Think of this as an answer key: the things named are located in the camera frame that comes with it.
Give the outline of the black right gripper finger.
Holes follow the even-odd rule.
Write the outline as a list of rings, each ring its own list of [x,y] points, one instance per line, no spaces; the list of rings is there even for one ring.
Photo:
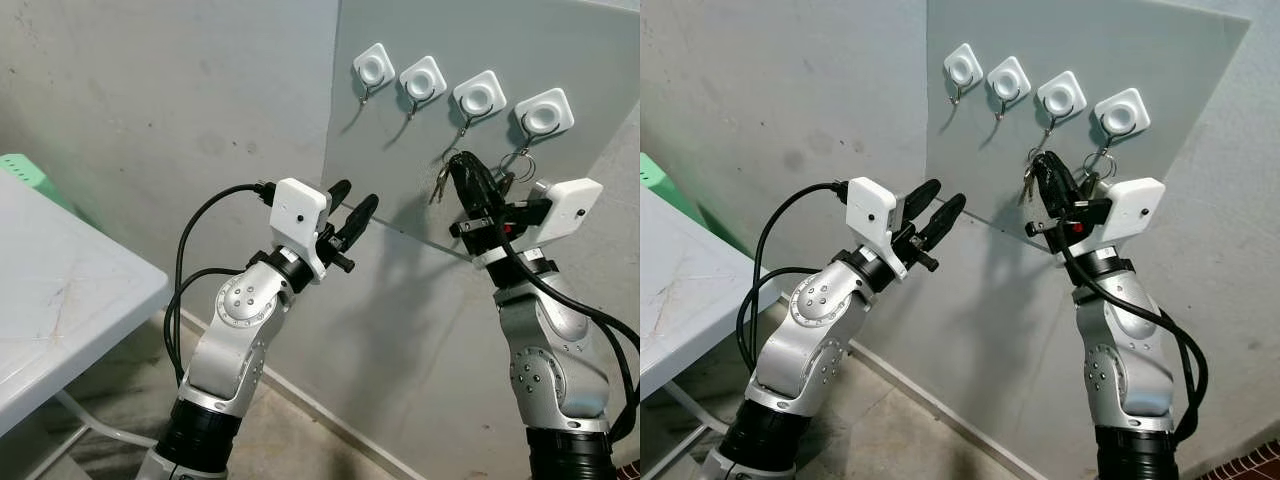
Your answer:
[[[451,178],[467,218],[480,218],[486,207],[486,168],[472,152],[451,156]]]
[[[1074,204],[1082,201],[1080,187],[1071,170],[1061,161],[1056,161],[1056,210],[1065,211]]]
[[[1061,159],[1055,152],[1037,154],[1037,182],[1041,201],[1048,215],[1061,215],[1068,204],[1068,187],[1064,178],[1069,177]]]
[[[497,209],[506,200],[506,175],[494,175],[493,170],[476,160],[474,163],[475,189],[477,204],[485,209]]]

